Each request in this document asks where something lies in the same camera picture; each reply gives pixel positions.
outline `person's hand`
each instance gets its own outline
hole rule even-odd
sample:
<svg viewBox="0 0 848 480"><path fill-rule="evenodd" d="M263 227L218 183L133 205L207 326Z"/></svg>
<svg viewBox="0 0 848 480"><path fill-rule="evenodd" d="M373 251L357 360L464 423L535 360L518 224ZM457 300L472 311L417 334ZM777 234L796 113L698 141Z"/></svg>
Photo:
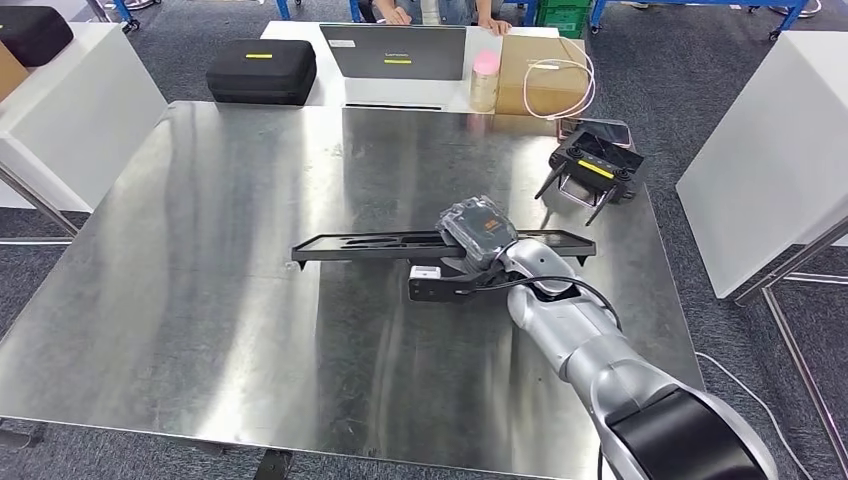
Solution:
<svg viewBox="0 0 848 480"><path fill-rule="evenodd" d="M492 32L493 35L506 35L512 25L503 20L495 20L492 17L481 17L477 24Z"/></svg>
<svg viewBox="0 0 848 480"><path fill-rule="evenodd" d="M389 25L409 25L412 23L412 17L402 7L395 7L388 13L388 15L384 15L383 17Z"/></svg>

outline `stainless steel table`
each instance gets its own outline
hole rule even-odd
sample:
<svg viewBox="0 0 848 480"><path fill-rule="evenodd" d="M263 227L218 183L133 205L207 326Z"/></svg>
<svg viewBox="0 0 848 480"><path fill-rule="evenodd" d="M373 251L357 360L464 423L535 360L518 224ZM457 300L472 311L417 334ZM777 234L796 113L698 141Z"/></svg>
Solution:
<svg viewBox="0 0 848 480"><path fill-rule="evenodd" d="M484 193L519 228L597 241L578 271L701 387L647 193L591 228L549 210L533 193L556 140L502 120L173 104L0 343L0 416L594 478L595 432L503 292L413 304L402 261L289 261Z"/></svg>

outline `black tray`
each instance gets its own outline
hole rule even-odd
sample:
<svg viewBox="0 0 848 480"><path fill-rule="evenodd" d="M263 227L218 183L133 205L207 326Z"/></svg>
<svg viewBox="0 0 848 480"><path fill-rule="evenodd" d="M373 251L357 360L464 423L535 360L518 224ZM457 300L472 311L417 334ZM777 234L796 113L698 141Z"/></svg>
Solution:
<svg viewBox="0 0 848 480"><path fill-rule="evenodd" d="M535 238L562 257L577 257L582 265L596 253L595 242L564 230L520 230L519 238ZM465 250L447 245L439 232L343 233L318 235L292 248L292 260L301 266L310 260L361 260L368 258L463 257Z"/></svg>

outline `black cable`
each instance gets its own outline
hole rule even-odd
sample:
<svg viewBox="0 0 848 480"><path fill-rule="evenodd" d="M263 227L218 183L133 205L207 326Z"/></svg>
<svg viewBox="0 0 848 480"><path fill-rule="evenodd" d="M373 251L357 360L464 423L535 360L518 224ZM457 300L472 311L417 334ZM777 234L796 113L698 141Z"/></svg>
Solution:
<svg viewBox="0 0 848 480"><path fill-rule="evenodd" d="M615 318L615 328L621 330L621 319L618 317L618 312L615 311L615 308L613 308L612 303L610 303L610 301L607 300L607 297L605 297L601 292L599 292L598 289L596 289L592 285L589 285L588 283L584 282L583 280L580 280L579 278L566 277L566 276L563 276L563 275L541 275L541 276L538 276L538 277L522 278L520 280L513 280L511 282L499 283L497 285L492 285L492 286L488 286L488 287L477 287L477 288L474 289L474 291L475 292L487 292L487 291L491 291L491 290L500 290L502 288L510 288L510 287L515 287L515 286L518 286L518 285L527 285L528 283L544 282L544 281L549 281L549 280L554 280L554 281L558 281L558 282L573 283L573 284L580 286L580 287L583 287L586 290L588 290L589 292L591 292L593 295L598 297L598 300L600 300L601 303L604 304L604 308L606 308L607 310L610 311L610 313L612 313L613 318Z"/></svg>

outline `jeans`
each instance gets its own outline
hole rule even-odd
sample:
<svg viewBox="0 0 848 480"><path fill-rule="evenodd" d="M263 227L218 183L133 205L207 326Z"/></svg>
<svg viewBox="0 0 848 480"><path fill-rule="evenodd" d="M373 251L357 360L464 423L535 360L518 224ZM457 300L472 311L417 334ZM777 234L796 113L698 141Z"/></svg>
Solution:
<svg viewBox="0 0 848 480"><path fill-rule="evenodd" d="M474 21L476 13L476 3L474 0L438 0L439 1L439 20L442 25L471 25ZM406 10L406 13L412 17L413 25L420 25L421 19L421 2L420 0L395 0L395 5Z"/></svg>

